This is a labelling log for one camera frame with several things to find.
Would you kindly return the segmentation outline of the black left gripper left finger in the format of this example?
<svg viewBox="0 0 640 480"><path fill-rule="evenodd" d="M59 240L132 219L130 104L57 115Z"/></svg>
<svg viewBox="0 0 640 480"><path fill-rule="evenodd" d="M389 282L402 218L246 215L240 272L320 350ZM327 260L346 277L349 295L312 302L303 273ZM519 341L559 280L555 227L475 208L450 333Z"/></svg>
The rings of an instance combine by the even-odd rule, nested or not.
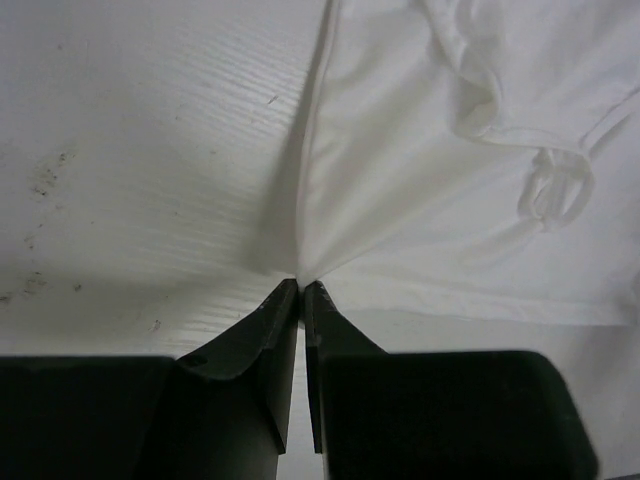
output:
<svg viewBox="0 0 640 480"><path fill-rule="evenodd" d="M298 288L178 358L5 356L5 479L272 479L286 450Z"/></svg>

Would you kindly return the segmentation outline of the white tank top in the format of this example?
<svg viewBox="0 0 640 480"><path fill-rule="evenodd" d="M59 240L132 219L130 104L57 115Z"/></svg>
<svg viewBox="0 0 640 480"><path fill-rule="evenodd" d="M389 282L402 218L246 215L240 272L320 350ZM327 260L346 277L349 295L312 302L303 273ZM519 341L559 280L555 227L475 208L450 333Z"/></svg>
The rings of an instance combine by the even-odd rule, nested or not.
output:
<svg viewBox="0 0 640 480"><path fill-rule="evenodd" d="M639 319L639 5L333 1L296 276L345 310Z"/></svg>

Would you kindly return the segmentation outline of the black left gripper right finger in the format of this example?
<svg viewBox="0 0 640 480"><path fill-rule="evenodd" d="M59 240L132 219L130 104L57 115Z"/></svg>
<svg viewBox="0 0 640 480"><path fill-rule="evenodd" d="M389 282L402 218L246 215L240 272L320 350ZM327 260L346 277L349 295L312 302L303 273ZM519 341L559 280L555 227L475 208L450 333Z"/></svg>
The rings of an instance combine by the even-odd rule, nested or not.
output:
<svg viewBox="0 0 640 480"><path fill-rule="evenodd" d="M533 351L389 353L303 294L313 442L329 479L594 479L569 389Z"/></svg>

